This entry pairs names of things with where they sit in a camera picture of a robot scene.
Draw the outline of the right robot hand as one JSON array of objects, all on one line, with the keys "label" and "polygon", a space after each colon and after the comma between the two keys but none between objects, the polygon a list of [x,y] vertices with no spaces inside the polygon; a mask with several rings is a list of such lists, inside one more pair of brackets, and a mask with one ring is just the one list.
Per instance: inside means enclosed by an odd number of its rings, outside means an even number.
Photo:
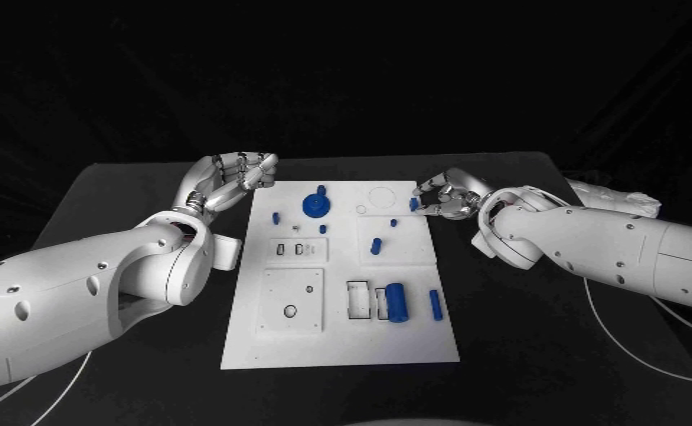
[{"label": "right robot hand", "polygon": [[[488,181],[466,170],[452,167],[427,181],[420,183],[413,191],[416,202],[410,205],[419,215],[439,216],[452,221],[472,218],[481,210],[486,197],[495,188]],[[434,192],[437,201],[423,204],[423,195]]]}]

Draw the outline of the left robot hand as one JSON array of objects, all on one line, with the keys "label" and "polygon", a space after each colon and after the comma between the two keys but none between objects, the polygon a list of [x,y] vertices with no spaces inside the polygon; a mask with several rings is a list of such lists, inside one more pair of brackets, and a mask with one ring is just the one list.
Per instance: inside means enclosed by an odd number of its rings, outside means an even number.
[{"label": "left robot hand", "polygon": [[205,156],[184,176],[172,210],[211,222],[254,190],[274,185],[277,164],[274,153]]}]

